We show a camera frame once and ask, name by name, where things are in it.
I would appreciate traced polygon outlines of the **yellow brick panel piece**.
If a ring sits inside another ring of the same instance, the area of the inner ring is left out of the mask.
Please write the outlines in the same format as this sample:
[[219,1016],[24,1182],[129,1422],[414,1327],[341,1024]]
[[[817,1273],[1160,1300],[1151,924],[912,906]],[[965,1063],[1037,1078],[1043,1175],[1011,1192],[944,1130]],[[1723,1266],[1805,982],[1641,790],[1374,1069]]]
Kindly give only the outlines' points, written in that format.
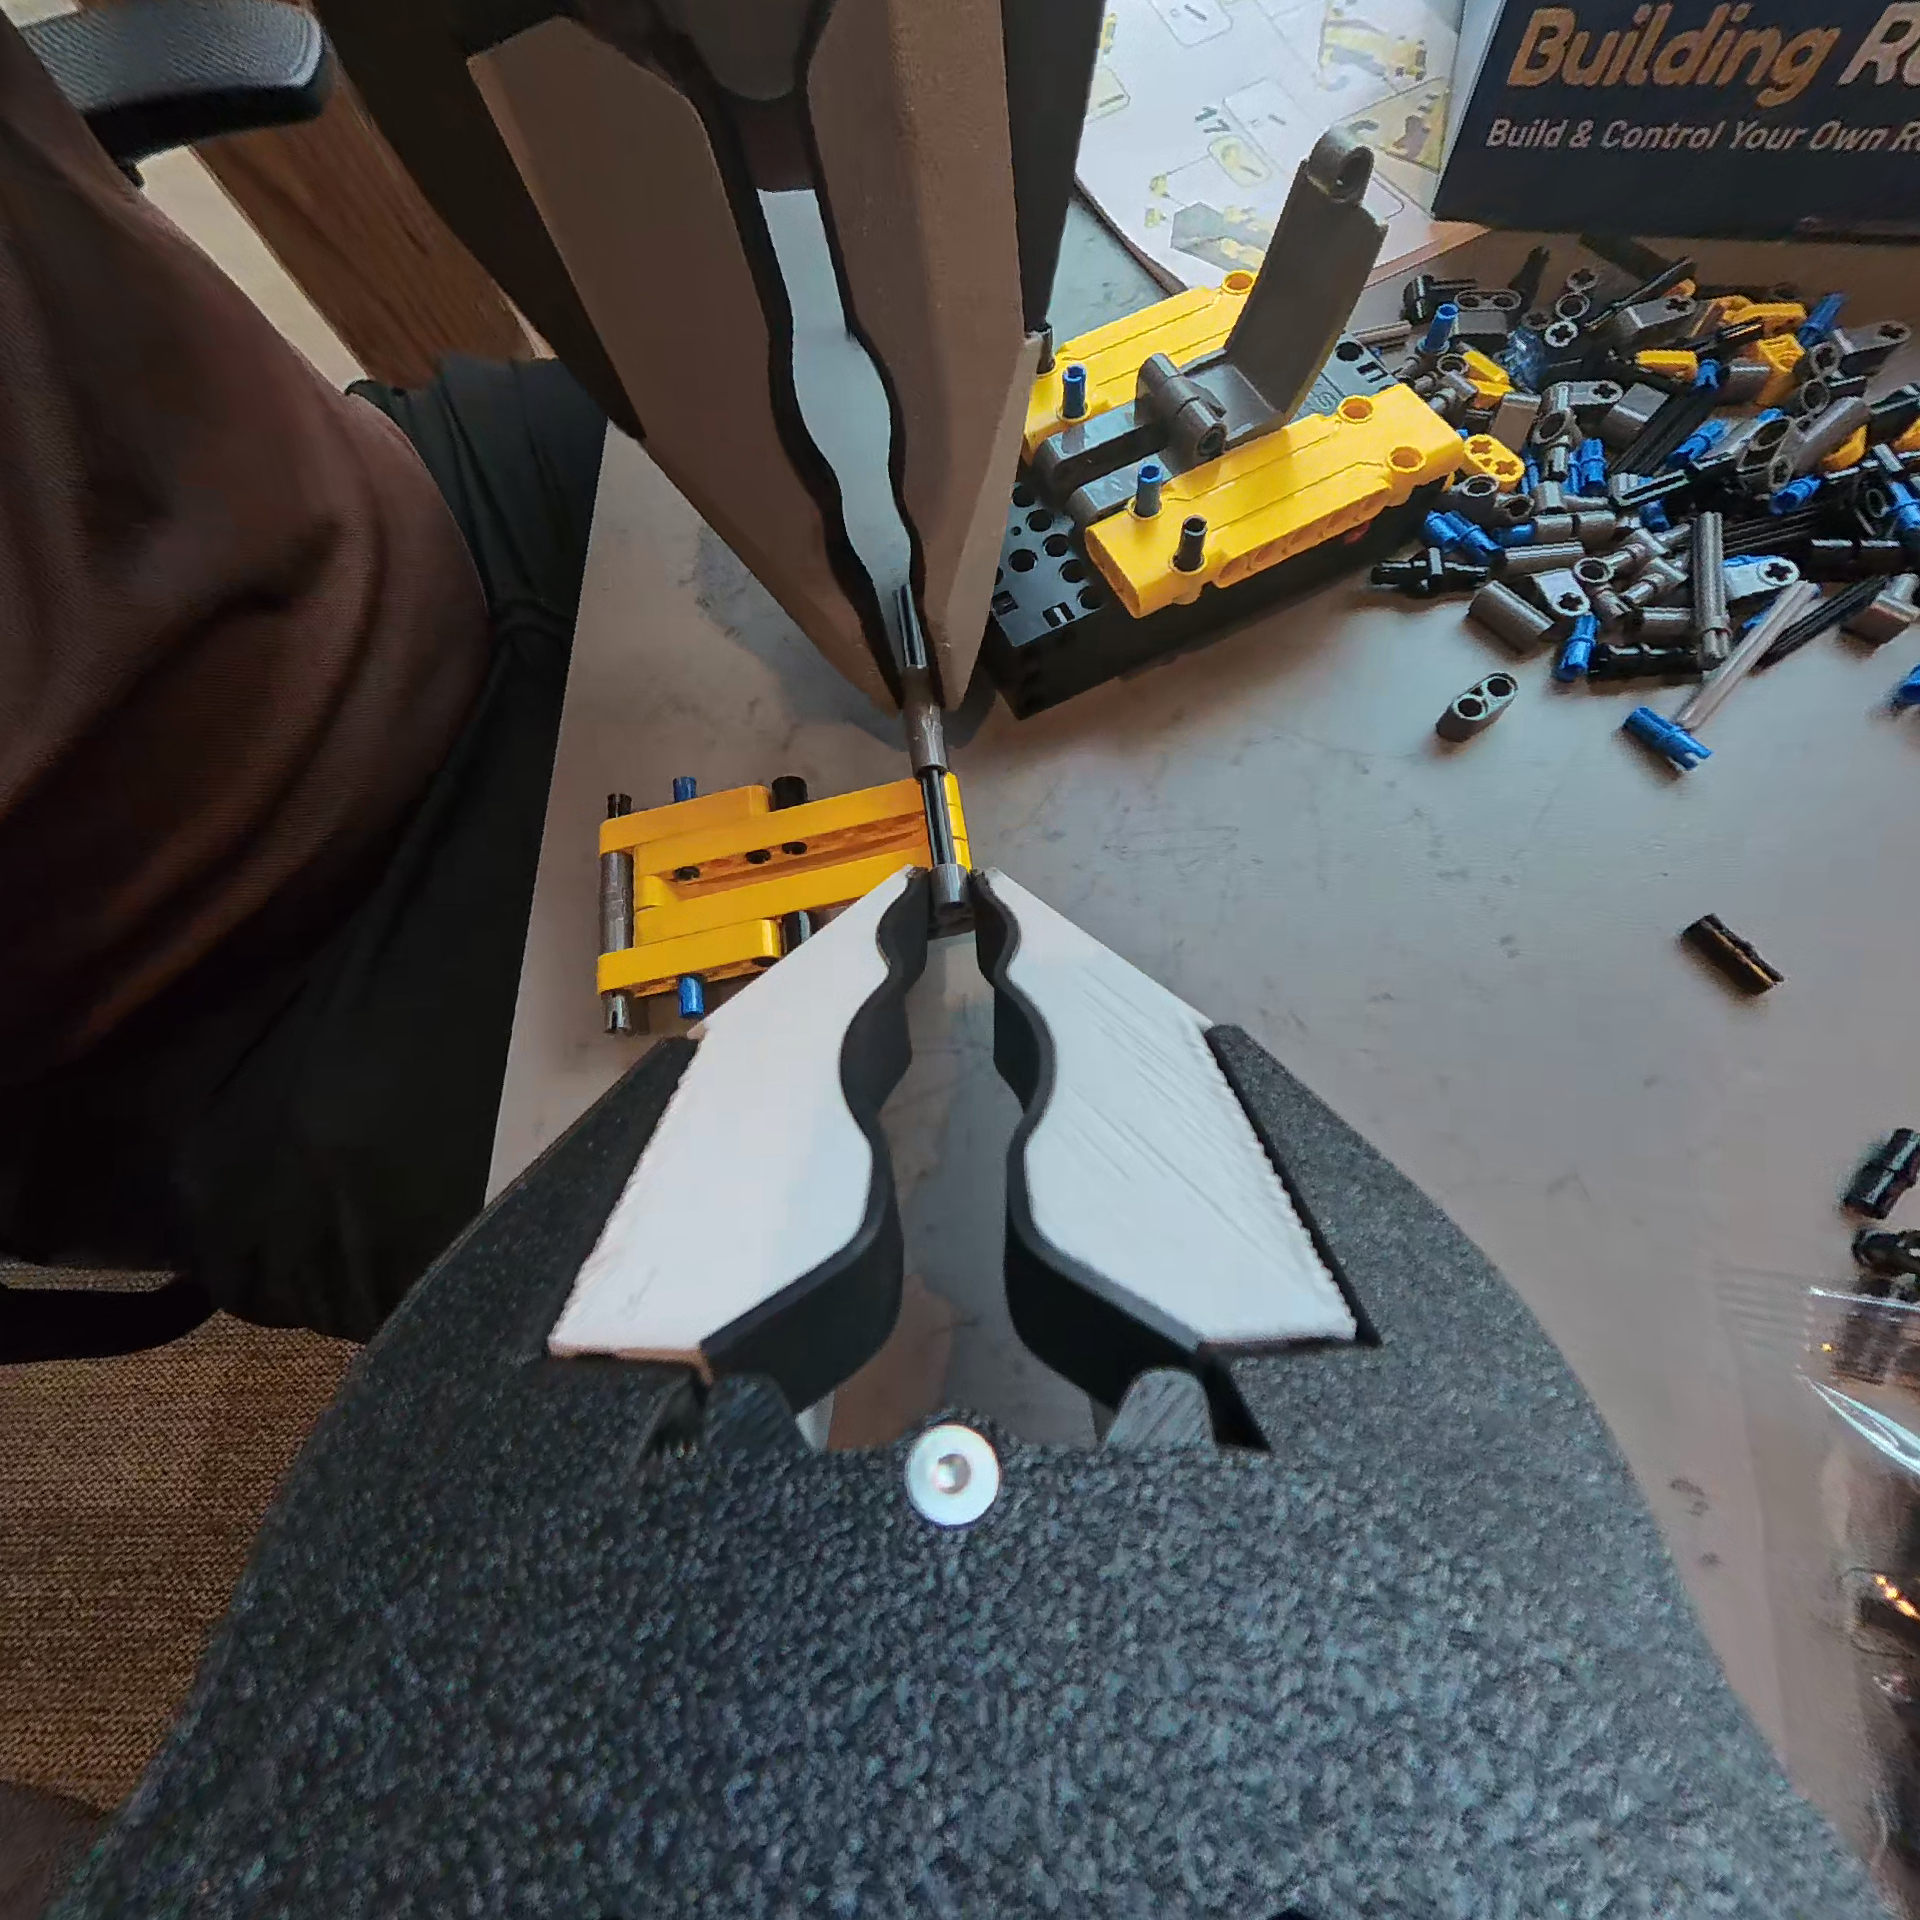
[[897,870],[967,872],[963,789],[953,773],[942,784],[942,853],[915,777],[821,800],[796,774],[711,793],[678,777],[661,806],[609,793],[596,844],[604,1028],[641,1031],[649,1001],[697,1024],[711,990],[771,969]]

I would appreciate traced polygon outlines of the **small black pin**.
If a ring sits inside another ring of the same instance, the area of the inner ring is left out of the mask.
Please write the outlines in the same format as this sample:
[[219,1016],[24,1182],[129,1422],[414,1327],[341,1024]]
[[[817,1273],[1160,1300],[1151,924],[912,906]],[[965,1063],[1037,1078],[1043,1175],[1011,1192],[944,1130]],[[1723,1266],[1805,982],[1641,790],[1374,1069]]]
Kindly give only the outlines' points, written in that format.
[[1716,913],[1703,913],[1681,926],[1676,938],[1739,996],[1758,998],[1784,982],[1784,972],[1774,966],[1763,949]]

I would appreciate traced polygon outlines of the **yellow black brick vehicle model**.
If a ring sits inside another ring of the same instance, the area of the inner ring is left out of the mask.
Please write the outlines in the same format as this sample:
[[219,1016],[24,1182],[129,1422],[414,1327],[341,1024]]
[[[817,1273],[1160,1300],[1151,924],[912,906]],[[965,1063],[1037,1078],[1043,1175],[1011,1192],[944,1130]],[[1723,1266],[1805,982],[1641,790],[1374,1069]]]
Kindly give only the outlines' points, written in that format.
[[1384,228],[1375,158],[1323,132],[1257,269],[1056,344],[1043,334],[982,665],[1016,718],[1057,708],[1361,562],[1400,591],[1476,588],[1503,552],[1519,455],[1468,415],[1453,348],[1431,388],[1345,330]]

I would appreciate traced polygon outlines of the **person's black trousers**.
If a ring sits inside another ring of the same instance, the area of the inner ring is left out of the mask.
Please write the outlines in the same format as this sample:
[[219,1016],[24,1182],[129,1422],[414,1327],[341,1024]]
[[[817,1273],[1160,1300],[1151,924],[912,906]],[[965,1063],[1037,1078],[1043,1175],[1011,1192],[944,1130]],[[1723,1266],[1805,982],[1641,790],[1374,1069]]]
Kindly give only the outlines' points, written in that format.
[[357,382],[422,455],[491,623],[468,721],[305,958],[183,988],[5,1094],[5,1260],[159,1271],[5,1304],[5,1358],[134,1352],[228,1312],[368,1340],[484,1204],[608,415],[560,360]]

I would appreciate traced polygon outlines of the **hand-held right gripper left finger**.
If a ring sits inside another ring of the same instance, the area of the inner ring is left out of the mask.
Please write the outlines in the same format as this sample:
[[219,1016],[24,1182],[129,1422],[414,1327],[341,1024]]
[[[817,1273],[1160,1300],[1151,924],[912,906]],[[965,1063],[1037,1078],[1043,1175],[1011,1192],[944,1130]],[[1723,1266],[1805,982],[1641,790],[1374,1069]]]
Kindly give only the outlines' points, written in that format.
[[908,872],[704,1021],[547,1337],[553,1358],[827,1398],[903,1300],[883,1109],[908,1069]]

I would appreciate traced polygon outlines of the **building instruction booklet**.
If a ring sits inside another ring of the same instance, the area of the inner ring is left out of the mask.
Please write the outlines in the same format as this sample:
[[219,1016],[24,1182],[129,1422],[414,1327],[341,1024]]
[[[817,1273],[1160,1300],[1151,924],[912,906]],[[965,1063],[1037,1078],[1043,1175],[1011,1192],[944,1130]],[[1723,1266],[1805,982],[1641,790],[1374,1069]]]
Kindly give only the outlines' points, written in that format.
[[1327,129],[1375,153],[1372,281],[1475,236],[1431,205],[1448,138],[1460,1],[1108,1],[1077,182],[1179,292],[1262,265],[1299,164]]

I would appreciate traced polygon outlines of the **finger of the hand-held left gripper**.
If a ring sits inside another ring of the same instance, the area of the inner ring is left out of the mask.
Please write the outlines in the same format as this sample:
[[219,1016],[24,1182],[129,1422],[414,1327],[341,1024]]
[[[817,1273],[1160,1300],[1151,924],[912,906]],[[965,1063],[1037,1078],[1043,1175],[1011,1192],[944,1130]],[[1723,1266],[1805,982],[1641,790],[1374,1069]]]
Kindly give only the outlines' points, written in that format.
[[844,489],[800,412],[793,304],[721,101],[697,63],[527,25],[471,77],[655,465],[822,657],[900,704]]
[[958,705],[988,625],[1035,370],[1001,7],[829,5],[804,94],[853,325],[893,407],[921,625]]

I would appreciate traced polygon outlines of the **bag of red black parts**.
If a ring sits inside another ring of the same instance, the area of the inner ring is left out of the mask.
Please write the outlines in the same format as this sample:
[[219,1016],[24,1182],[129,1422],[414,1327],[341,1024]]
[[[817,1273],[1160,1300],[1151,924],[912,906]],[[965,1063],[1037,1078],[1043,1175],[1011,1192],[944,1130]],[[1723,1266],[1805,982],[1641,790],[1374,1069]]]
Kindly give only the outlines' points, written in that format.
[[1827,1445],[1820,1501],[1838,1625],[1865,1701],[1908,1734],[1918,1703],[1918,1134],[1840,1188],[1844,1260],[1805,1296],[1795,1378]]

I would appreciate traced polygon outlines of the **black grey axle rod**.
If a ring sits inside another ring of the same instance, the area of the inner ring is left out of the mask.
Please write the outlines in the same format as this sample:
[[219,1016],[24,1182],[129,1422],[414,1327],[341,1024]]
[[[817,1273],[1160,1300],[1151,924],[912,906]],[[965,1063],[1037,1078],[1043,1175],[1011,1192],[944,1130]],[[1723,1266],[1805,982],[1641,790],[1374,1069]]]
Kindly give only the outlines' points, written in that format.
[[944,938],[971,929],[973,924],[969,856],[963,850],[963,813],[949,784],[940,681],[909,583],[900,583],[895,591],[895,625],[903,740],[921,790],[928,837],[928,932]]

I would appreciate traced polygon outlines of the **blue cardboard box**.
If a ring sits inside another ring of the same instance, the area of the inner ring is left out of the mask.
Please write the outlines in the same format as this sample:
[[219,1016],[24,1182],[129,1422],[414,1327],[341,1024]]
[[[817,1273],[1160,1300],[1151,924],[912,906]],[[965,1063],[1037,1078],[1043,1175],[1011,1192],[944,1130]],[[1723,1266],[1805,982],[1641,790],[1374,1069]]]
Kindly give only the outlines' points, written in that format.
[[1465,5],[1439,222],[1912,241],[1916,1]]

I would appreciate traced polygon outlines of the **grey desk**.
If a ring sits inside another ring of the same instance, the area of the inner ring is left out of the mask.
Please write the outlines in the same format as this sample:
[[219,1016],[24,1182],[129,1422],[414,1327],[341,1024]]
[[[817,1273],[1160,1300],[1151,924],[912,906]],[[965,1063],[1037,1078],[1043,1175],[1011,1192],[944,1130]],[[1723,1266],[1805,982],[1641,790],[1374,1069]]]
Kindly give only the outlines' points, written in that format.
[[[649,1045],[591,998],[604,794],[653,805],[897,773],[895,734],[620,431],[583,604],[486,1198]],[[1840,1188],[1916,1128],[1916,636],[1840,636],[1741,682],[1668,774],[1620,730],[1681,686],[1558,687],[1544,657],[1480,735],[1443,705],[1503,660],[1453,598],[1348,578],[1037,718],[951,719],[973,853],[1192,1008],[1244,1026],[1476,1239],[1627,1453],[1728,1678],[1800,1790],[1916,1916],[1916,1734],[1865,1701],[1796,1382]],[[1731,991],[1703,913],[1784,982]],[[1001,1175],[1016,1104],[992,991],[942,944],[886,1104],[904,1333],[853,1432],[967,1402],[1092,1434],[1016,1343]]]

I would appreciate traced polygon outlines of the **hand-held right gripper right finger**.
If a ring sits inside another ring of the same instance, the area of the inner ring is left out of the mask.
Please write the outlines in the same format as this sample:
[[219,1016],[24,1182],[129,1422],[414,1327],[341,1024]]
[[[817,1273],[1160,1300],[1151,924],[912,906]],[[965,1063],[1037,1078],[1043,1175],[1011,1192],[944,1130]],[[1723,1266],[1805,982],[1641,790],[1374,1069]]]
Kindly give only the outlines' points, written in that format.
[[1019,1120],[1005,1303],[1053,1373],[1121,1398],[1181,1372],[1351,1345],[1359,1309],[1216,1048],[1216,1024],[1011,879],[985,872],[992,1058]]

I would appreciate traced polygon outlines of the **pile of small bricks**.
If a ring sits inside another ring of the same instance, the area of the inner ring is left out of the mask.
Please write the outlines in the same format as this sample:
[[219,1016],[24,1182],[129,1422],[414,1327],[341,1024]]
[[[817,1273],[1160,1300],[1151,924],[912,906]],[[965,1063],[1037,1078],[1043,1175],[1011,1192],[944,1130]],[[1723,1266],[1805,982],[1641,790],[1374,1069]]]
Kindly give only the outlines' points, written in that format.
[[1606,269],[1539,304],[1549,252],[1501,286],[1419,273],[1358,336],[1453,426],[1463,463],[1372,588],[1457,600],[1558,687],[1684,686],[1620,730],[1681,777],[1723,702],[1815,640],[1916,636],[1916,350],[1844,292],[1700,281],[1587,240]]

